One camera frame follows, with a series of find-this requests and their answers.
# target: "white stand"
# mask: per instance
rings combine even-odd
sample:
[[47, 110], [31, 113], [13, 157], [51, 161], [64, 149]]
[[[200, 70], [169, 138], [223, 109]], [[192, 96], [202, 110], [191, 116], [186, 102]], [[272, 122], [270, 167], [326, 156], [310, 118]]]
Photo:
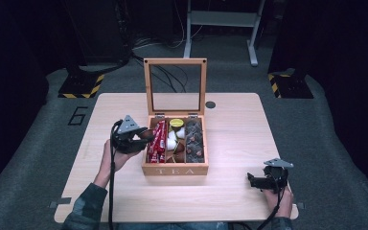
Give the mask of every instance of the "white stand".
[[257, 66], [258, 60], [254, 44], [264, 5], [265, 0], [260, 0], [259, 10], [257, 12], [192, 11], [191, 0], [188, 0], [187, 39], [184, 49], [184, 58], [189, 58], [191, 53], [192, 25], [250, 27], [254, 28], [254, 30], [252, 36], [250, 36], [250, 40], [247, 40], [246, 44], [249, 51], [250, 63], [252, 66]]

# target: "wooden lid frame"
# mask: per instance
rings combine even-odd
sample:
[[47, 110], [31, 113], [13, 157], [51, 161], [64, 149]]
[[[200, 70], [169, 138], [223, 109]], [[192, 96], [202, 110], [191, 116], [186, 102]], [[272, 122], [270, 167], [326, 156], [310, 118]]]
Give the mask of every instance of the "wooden lid frame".
[[[169, 108], [155, 109], [154, 108], [154, 95], [151, 85], [151, 66], [153, 65], [199, 65], [200, 66], [200, 78], [199, 78], [199, 94], [198, 94], [198, 108], [185, 108], [176, 109], [171, 106]], [[144, 58], [144, 69], [146, 79], [146, 93], [148, 97], [148, 111], [149, 115], [156, 115], [163, 113], [165, 115], [184, 115], [198, 114], [204, 115], [205, 110], [205, 88], [206, 88], [206, 75], [207, 75], [207, 59], [206, 58]], [[191, 93], [172, 93], [172, 96], [184, 96], [190, 97]]]

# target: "dark background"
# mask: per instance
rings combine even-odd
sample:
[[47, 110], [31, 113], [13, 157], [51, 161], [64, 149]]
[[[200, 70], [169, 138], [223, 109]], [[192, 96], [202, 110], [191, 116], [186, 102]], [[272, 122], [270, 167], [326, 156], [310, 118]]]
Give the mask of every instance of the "dark background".
[[[45, 103], [48, 74], [68, 65], [114, 62], [128, 56], [124, 34], [109, 30], [120, 29], [115, 11], [109, 8], [115, 2], [94, 5], [98, 8], [89, 14], [71, 2], [0, 0], [0, 172]], [[130, 29], [173, 39], [179, 31], [173, 1], [150, 2], [135, 0], [128, 5]], [[185, 16], [185, 1], [177, 2]], [[213, 2], [213, 9], [227, 10], [253, 4]], [[368, 177], [368, 2], [330, 2], [288, 1], [268, 72], [299, 68], [302, 59], [312, 59], [303, 65], [310, 67], [308, 74], [324, 88], [335, 131]], [[205, 3], [199, 1], [195, 8]], [[324, 24], [324, 15], [333, 20]], [[314, 42], [318, 35], [324, 37], [319, 43]]]

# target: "yellow black tape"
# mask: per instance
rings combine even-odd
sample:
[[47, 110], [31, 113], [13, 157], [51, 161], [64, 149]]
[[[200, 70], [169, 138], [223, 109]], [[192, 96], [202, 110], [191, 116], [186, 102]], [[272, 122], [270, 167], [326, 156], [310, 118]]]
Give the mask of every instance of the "yellow black tape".
[[[289, 77], [289, 75], [279, 75], [281, 77]], [[273, 90], [274, 96], [276, 98], [282, 98], [282, 95], [280, 94], [279, 87], [277, 86], [276, 80], [274, 79], [274, 75], [268, 74], [268, 80], [271, 84], [271, 89]]]
[[87, 94], [58, 94], [59, 98], [69, 98], [69, 99], [75, 99], [75, 98], [93, 98], [97, 94], [98, 90], [100, 89], [101, 83], [103, 82], [104, 75], [100, 75], [97, 78], [97, 81], [95, 82], [94, 87], [92, 88], [90, 93]]

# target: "black cable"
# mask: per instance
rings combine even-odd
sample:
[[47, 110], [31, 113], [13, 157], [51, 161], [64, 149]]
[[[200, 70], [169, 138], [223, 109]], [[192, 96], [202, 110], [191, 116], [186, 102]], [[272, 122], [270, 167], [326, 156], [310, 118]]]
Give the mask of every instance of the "black cable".
[[151, 37], [140, 36], [134, 39], [133, 48], [136, 49], [138, 47], [149, 45], [154, 42], [154, 39]]
[[234, 229], [234, 227], [233, 227], [234, 224], [238, 224], [238, 225], [242, 226], [243, 228], [245, 228], [247, 230], [252, 230], [252, 228], [249, 225], [247, 225], [246, 223], [244, 223], [244, 222], [230, 222], [229, 224], [232, 225], [231, 226], [231, 230]]
[[[142, 58], [142, 57], [138, 57], [138, 56], [136, 56], [136, 55], [134, 55], [134, 54], [132, 54], [132, 57], [133, 58], [135, 58], [135, 59], [137, 59], [137, 60], [140, 60], [140, 61], [144, 61], [144, 59]], [[180, 69], [183, 73], [184, 73], [184, 75], [185, 75], [185, 77], [186, 77], [186, 82], [185, 82], [185, 84], [183, 84], [182, 82], [181, 82], [181, 80], [179, 80], [176, 76], [174, 76], [172, 73], [170, 73], [169, 71], [167, 71], [165, 68], [163, 68], [163, 67], [161, 67], [161, 66], [155, 66], [159, 71], [161, 71], [165, 76], [166, 76], [166, 78], [167, 78], [167, 80], [169, 81], [169, 82], [166, 82], [166, 81], [164, 81], [164, 80], [162, 80], [159, 76], [157, 76], [156, 74], [154, 74], [154, 73], [151, 73], [153, 76], [155, 76], [155, 77], [157, 77], [160, 81], [162, 81], [163, 83], [165, 83], [166, 85], [168, 85], [171, 89], [172, 89], [172, 91], [174, 91], [174, 93], [177, 93], [177, 90], [175, 89], [175, 87], [173, 86], [173, 82], [172, 82], [172, 79], [171, 78], [173, 78], [173, 79], [175, 79], [180, 85], [181, 85], [181, 87], [182, 87], [182, 90], [181, 90], [181, 92], [184, 92], [184, 93], [186, 93], [186, 89], [185, 89], [185, 85], [187, 84], [187, 81], [188, 81], [188, 76], [187, 76], [187, 74], [185, 73], [185, 71], [183, 70], [183, 69], [181, 69], [180, 67], [178, 67], [178, 66], [175, 66], [176, 68], [178, 68], [178, 69]]]
[[109, 178], [109, 211], [108, 211], [108, 225], [109, 230], [113, 229], [113, 187], [114, 187], [114, 181], [115, 181], [115, 153], [117, 148], [113, 148], [113, 133], [115, 131], [115, 126], [119, 126], [122, 123], [122, 120], [116, 122], [111, 131], [110, 131], [110, 178]]
[[258, 227], [257, 230], [262, 230], [269, 222], [271, 222], [271, 220], [274, 218], [274, 216], [276, 215], [277, 211], [279, 211], [280, 208], [280, 202], [282, 201], [283, 195], [285, 193], [285, 189], [283, 188], [283, 193], [282, 195], [280, 195], [280, 190], [279, 190], [279, 183], [277, 179], [274, 179], [275, 184], [276, 184], [276, 191], [278, 191], [277, 193], [277, 205], [274, 207], [273, 211], [271, 212], [270, 216], [268, 216], [268, 218]]

